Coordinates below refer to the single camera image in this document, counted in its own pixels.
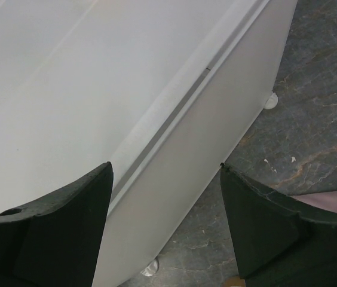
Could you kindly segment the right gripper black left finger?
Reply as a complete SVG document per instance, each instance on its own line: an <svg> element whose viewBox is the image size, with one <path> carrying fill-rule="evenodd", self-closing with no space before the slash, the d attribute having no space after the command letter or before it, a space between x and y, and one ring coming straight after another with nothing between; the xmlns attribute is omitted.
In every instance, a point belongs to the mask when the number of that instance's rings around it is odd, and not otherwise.
<svg viewBox="0 0 337 287"><path fill-rule="evenodd" d="M91 286L113 180L106 162L0 213L0 286Z"/></svg>

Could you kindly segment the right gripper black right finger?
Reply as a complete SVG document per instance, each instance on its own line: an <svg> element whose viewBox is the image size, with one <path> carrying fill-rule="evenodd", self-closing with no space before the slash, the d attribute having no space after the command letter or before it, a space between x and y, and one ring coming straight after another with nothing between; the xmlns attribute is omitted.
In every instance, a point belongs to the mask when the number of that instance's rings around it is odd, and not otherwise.
<svg viewBox="0 0 337 287"><path fill-rule="evenodd" d="M246 286L337 286L337 213L295 200L226 163L220 185Z"/></svg>

